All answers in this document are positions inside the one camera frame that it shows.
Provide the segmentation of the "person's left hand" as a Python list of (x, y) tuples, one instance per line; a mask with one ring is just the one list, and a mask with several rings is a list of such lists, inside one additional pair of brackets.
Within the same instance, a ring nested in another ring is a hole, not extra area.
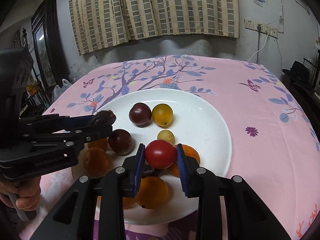
[(35, 177), (20, 182), (18, 186), (8, 181), (1, 175), (1, 202), (6, 206), (14, 208), (10, 199), (5, 195), (8, 193), (18, 194), (16, 206), (19, 210), (33, 211), (36, 210), (40, 202), (40, 181), (41, 177)]

